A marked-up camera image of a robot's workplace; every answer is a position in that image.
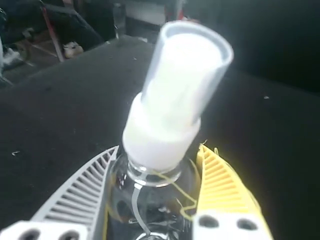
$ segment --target black surface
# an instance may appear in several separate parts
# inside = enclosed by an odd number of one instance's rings
[[[0,92],[0,227],[29,219],[86,161],[118,145],[153,46],[124,38]],[[230,70],[202,118],[275,239],[318,239],[320,98]]]

